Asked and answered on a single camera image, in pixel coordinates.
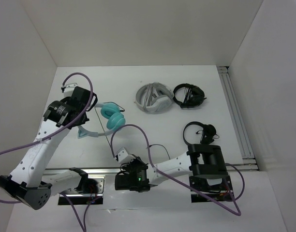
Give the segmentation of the teal white cat-ear headphones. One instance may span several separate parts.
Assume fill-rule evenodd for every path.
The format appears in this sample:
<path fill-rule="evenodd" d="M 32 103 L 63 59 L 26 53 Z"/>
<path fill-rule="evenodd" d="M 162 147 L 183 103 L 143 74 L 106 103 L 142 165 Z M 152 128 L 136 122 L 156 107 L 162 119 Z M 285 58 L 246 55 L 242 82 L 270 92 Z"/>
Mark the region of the teal white cat-ear headphones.
<path fill-rule="evenodd" d="M 121 126 L 125 125 L 126 119 L 123 115 L 124 109 L 114 102 L 97 103 L 94 109 L 100 108 L 101 115 L 107 119 L 106 128 L 104 132 L 92 132 L 82 126 L 78 126 L 77 138 L 82 139 L 85 137 L 98 138 L 113 134 Z"/>

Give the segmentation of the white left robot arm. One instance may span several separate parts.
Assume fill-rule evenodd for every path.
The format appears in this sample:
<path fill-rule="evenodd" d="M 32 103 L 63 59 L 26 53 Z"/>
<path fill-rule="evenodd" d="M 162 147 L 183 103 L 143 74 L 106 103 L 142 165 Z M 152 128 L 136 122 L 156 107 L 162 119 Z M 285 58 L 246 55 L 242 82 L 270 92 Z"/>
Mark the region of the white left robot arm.
<path fill-rule="evenodd" d="M 44 171 L 62 140 L 73 127 L 88 121 L 86 106 L 98 99 L 89 90 L 73 85 L 62 100 L 49 104 L 32 146 L 9 175 L 0 176 L 0 188 L 34 210 L 42 208 L 51 196 L 74 189 L 78 193 L 97 189 L 97 182 L 76 167 L 44 177 Z"/>

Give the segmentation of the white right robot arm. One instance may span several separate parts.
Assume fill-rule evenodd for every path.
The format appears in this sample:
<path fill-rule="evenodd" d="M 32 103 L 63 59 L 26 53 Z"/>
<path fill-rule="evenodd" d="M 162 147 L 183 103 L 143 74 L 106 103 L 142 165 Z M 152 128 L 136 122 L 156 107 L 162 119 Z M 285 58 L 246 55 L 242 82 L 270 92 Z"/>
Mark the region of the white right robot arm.
<path fill-rule="evenodd" d="M 149 191 L 166 180 L 188 175 L 188 189 L 220 199 L 231 191 L 230 177 L 217 145 L 192 145 L 182 155 L 161 163 L 144 162 L 126 148 L 116 153 L 120 171 L 115 176 L 116 190 Z"/>

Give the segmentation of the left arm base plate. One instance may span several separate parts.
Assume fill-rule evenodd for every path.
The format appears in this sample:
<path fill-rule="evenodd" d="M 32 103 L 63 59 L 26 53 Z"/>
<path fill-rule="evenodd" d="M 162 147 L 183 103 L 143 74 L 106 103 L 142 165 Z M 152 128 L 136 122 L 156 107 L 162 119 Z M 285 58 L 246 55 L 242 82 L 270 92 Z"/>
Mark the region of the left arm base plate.
<path fill-rule="evenodd" d="M 103 204 L 105 176 L 90 174 L 88 183 L 81 189 L 68 189 L 63 193 L 68 197 L 73 205 L 87 205 L 92 201 L 92 205 Z"/>

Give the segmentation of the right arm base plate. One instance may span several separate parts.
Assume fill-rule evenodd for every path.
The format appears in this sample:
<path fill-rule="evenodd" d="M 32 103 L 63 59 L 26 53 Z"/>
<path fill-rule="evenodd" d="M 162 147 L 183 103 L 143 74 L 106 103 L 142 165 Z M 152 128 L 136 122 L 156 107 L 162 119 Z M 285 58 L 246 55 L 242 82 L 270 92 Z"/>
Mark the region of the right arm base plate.
<path fill-rule="evenodd" d="M 189 183 L 192 188 L 217 201 L 232 201 L 229 194 L 229 191 L 233 194 L 230 176 L 227 176 L 225 179 L 222 179 L 221 183 L 215 185 L 209 185 L 207 179 L 190 176 Z"/>

